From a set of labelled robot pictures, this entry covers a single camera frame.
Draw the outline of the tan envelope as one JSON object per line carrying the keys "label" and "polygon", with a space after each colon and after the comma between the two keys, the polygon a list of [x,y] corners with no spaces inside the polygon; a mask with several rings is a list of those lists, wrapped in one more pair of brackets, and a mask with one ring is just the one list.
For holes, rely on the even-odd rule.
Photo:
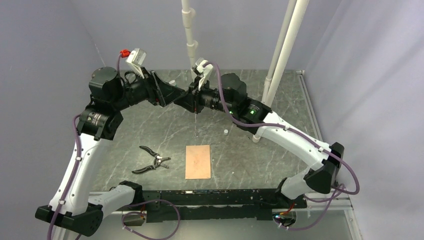
{"label": "tan envelope", "polygon": [[211,178],[210,145],[187,145],[185,148],[185,179]]}

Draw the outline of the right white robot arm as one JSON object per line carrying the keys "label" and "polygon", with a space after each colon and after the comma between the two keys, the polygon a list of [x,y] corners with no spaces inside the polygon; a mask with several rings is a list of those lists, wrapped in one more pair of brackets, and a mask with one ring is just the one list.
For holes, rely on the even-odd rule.
{"label": "right white robot arm", "polygon": [[248,96],[247,85],[234,73],[221,75],[218,87],[196,81],[177,95],[174,103],[198,114],[204,108],[228,113],[238,128],[268,139],[300,158],[306,170],[283,179],[275,194],[276,203],[289,207],[295,198],[316,191],[328,194],[335,189],[341,167],[340,152],[283,120],[270,107]]}

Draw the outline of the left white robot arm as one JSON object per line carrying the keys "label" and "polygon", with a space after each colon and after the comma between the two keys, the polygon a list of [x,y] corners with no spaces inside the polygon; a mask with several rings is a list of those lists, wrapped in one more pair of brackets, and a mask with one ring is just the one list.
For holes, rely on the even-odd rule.
{"label": "left white robot arm", "polygon": [[96,69],[88,87],[89,104],[72,120],[74,148],[66,172],[54,197],[35,213],[49,224],[49,240],[63,240],[66,234],[90,237],[110,213],[124,206],[137,210],[144,204],[142,186],[127,180],[90,197],[96,170],[123,122],[123,110],[143,101],[165,107],[187,93],[154,71],[142,69],[129,81],[113,67]]}

